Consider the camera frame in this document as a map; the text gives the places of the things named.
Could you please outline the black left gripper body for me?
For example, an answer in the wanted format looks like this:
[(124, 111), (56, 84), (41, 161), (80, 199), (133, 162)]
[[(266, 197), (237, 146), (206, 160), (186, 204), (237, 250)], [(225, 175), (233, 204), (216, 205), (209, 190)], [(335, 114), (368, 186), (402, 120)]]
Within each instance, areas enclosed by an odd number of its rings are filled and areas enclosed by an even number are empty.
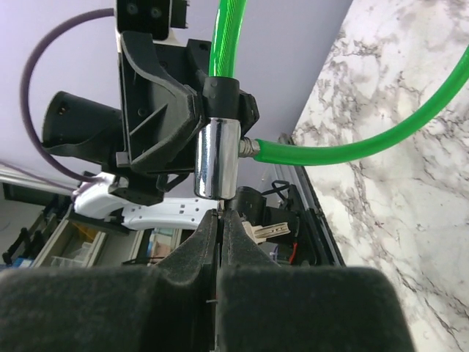
[[(158, 57), (168, 61), (162, 65), (168, 65), (167, 71), (181, 84), (188, 85), (188, 63), (186, 58), (186, 45), (173, 46), (154, 43)], [(119, 82), (120, 82), (120, 54), (119, 53)], [(144, 205), (158, 204), (162, 201), (164, 193), (171, 189), (166, 179), (167, 175), (177, 175), (181, 178), (187, 177), (194, 171), (196, 135), (198, 129), (193, 133), (191, 140), (178, 152), (175, 159), (168, 163), (162, 172), (134, 172), (129, 167), (128, 152), (125, 150), (125, 134), (123, 127), (123, 145), (114, 148), (114, 154), (109, 161), (109, 169), (115, 175), (124, 177), (129, 182), (129, 187), (136, 191), (136, 201)]]

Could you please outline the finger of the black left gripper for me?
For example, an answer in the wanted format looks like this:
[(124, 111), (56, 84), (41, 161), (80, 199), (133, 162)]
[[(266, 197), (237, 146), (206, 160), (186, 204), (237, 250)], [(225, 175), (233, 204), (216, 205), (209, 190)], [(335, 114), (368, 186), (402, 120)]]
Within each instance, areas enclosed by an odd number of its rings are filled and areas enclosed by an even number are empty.
[(195, 117), (204, 125), (210, 117), (240, 123), (241, 134), (258, 122), (259, 109), (253, 95), (240, 88), (235, 78), (209, 76), (211, 43), (190, 39), (186, 45), (188, 85), (195, 91)]
[(134, 172), (162, 172), (203, 124), (199, 96), (168, 71), (152, 36), (120, 37), (120, 84), (125, 150)]

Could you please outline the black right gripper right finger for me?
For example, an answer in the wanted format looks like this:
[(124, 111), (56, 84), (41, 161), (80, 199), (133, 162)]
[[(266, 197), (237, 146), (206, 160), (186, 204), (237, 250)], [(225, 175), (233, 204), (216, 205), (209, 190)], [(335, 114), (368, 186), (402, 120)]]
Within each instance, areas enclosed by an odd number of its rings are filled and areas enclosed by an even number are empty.
[(373, 268), (282, 267), (224, 216), (218, 276), (222, 351), (412, 351), (392, 284)]

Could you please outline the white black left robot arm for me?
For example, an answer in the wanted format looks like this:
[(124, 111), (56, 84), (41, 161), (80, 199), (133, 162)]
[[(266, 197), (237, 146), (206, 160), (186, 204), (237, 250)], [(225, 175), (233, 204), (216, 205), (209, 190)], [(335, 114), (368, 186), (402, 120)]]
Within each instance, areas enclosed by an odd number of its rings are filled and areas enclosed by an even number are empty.
[(212, 113), (236, 118), (246, 133), (259, 110), (236, 81), (208, 76), (208, 41), (164, 45), (126, 31), (120, 42), (121, 108), (57, 92), (45, 113), (43, 148), (99, 165), (118, 199), (156, 205), (194, 171), (197, 136)]

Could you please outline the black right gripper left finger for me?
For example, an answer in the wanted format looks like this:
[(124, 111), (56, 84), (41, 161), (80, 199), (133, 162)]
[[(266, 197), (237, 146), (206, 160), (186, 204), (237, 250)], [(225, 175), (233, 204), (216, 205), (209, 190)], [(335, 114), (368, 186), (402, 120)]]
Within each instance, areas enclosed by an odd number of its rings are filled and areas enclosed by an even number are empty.
[(3, 351), (209, 351), (218, 217), (157, 265), (8, 269)]

